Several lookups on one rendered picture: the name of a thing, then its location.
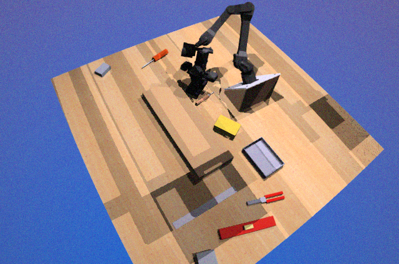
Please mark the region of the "light wood floor panel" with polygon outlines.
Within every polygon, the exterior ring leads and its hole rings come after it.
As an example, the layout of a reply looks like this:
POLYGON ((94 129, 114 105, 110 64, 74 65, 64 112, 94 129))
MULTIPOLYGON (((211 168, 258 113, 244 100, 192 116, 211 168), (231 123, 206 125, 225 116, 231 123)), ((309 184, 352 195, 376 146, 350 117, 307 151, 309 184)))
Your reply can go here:
POLYGON ((233 160, 233 154, 174 79, 142 94, 198 181, 233 160))

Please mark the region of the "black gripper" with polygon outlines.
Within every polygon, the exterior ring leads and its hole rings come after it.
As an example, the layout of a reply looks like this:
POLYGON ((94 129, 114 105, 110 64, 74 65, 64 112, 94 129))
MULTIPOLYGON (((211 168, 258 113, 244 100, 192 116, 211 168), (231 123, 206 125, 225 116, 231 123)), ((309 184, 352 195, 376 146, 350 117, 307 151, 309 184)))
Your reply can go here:
MULTIPOLYGON (((214 82, 218 78, 218 73, 213 72, 213 71, 211 71, 211 72, 205 71, 208 61, 207 62, 200 62, 200 61, 195 60, 195 62, 198 63, 199 66, 204 66, 204 77, 201 79, 201 82, 200 82, 200 85, 199 85, 200 87, 201 87, 201 85, 203 84, 204 81, 208 80, 210 82, 214 82)), ((183 70, 183 71, 187 71, 186 73, 188 73, 188 74, 190 74, 190 69, 191 68, 192 68, 192 63, 187 62, 187 61, 182 63, 182 65, 180 66, 180 69, 183 70)))

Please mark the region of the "orange-handled awl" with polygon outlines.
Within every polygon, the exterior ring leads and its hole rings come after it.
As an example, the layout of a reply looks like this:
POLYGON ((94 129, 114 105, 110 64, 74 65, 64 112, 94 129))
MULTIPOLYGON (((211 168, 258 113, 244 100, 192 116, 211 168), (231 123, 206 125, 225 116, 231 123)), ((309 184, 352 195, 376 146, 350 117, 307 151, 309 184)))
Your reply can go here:
MULTIPOLYGON (((160 58, 162 58, 162 57, 165 56, 166 54, 168 54, 168 50, 165 49, 164 51, 161 51, 159 54, 153 56, 151 61, 156 62, 157 60, 159 60, 160 58)), ((150 61, 150 62, 151 62, 151 61, 150 61)), ((146 63, 144 66, 146 66, 146 65, 149 64, 150 62, 146 63)), ((142 67, 144 67, 144 66, 142 66, 142 67)))

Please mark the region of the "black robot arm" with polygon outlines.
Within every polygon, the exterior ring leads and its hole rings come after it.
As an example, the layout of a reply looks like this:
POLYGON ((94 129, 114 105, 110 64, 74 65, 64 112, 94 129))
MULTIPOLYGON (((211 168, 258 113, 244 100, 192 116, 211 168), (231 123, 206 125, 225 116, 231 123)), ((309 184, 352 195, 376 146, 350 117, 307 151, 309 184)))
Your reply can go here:
MULTIPOLYGON (((247 43, 250 27, 249 24, 254 14, 254 5, 251 2, 246 2, 245 4, 238 4, 234 6, 227 6, 226 10, 216 20, 216 22, 204 34, 200 36, 198 42, 196 42, 195 44, 188 44, 186 42, 183 43, 181 56, 192 58, 193 56, 195 56, 197 51, 196 60, 200 62, 207 62, 209 53, 213 54, 213 48, 199 46, 210 45, 218 29, 226 22, 231 14, 241 15, 239 46, 237 53, 233 54, 233 66, 236 69, 239 69, 240 72, 242 72, 240 73, 241 79, 243 81, 242 85, 252 84, 259 79, 256 79, 254 65, 248 62, 247 55, 247 43)), ((198 63, 195 62, 194 66, 190 69, 190 77, 196 80, 202 79, 204 77, 204 66, 199 66, 198 63)))

